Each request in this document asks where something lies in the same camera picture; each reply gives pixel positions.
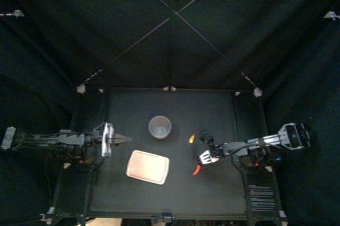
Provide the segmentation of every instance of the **black fabric enclosure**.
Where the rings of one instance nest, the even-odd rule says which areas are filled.
[[[24,17],[5,15],[14,10]],[[72,127],[78,99],[90,103],[100,89],[260,88],[269,133],[290,122],[312,129],[310,149],[286,154],[278,169],[289,222],[338,225],[340,20],[329,11],[340,14],[338,0],[0,0],[0,140],[8,126]],[[44,153],[0,153],[0,225],[34,224],[57,168]]]

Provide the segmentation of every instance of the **black table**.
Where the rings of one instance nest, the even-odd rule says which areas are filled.
[[[165,140],[156,140],[149,134],[149,121],[157,115],[165,116],[172,124]],[[210,133],[216,144],[265,136],[261,101],[252,92],[110,89],[101,94],[97,90],[88,91],[80,96],[72,130],[90,131],[104,121],[112,122],[116,132],[133,142],[113,147],[113,157],[106,159],[94,177],[84,178],[88,207],[82,213],[90,217],[153,218],[165,213],[176,219],[246,219],[246,189],[240,172],[225,158],[205,166],[198,176],[192,176],[196,156],[205,146],[198,140],[188,144],[188,139],[201,130]],[[134,150],[169,159],[164,185],[126,177]],[[60,211],[74,207],[64,201],[69,195],[65,193],[61,191],[57,198]],[[74,215],[77,211],[73,209],[68,214]]]

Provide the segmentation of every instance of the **cable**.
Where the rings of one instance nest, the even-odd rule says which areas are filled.
[[[46,154],[45,157],[45,166],[44,166],[44,170],[45,170],[45,177],[46,177],[46,183],[48,183],[48,203],[49,206],[52,205],[52,190],[50,190],[50,181],[49,181],[49,177],[48,177],[48,157],[49,157],[49,153]]]

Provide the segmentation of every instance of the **small white object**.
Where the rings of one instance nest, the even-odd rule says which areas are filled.
[[[64,163],[62,168],[68,169],[69,166],[70,166],[70,163]]]
[[[284,213],[284,211],[282,211],[282,210],[280,210],[280,217],[282,217],[282,218],[285,218],[285,217],[286,217],[286,215],[285,215],[285,213]]]
[[[164,116],[156,116],[149,123],[149,132],[154,139],[165,139],[170,134],[170,121]]]
[[[198,160],[202,165],[208,165],[217,162],[217,158],[210,157],[208,150],[198,156]]]
[[[256,97],[261,97],[261,95],[262,95],[262,90],[261,90],[258,87],[256,87],[256,88],[253,89],[252,93],[253,93],[253,95],[254,95]]]
[[[265,166],[265,169],[272,173],[272,166]]]
[[[137,180],[162,185],[169,172],[170,161],[168,158],[134,150],[126,176]]]
[[[336,18],[340,19],[340,16],[338,16],[333,11],[329,11],[329,12],[325,14],[324,18],[330,18],[330,19],[333,19],[333,21],[334,21]]]
[[[76,86],[77,93],[82,94],[86,91],[86,86],[84,84],[78,84]]]

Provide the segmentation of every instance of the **black curtain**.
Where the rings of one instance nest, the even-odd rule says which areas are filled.
[[[0,13],[21,9],[0,0]],[[28,133],[68,129],[73,90],[29,16],[0,17],[0,138],[9,126]],[[37,225],[48,210],[56,163],[32,150],[0,154],[0,224]]]
[[[277,68],[265,108],[272,132],[289,122],[312,130],[312,148],[286,154],[278,171],[288,218],[293,225],[338,225],[340,23],[314,26],[324,27],[306,33],[304,48]]]

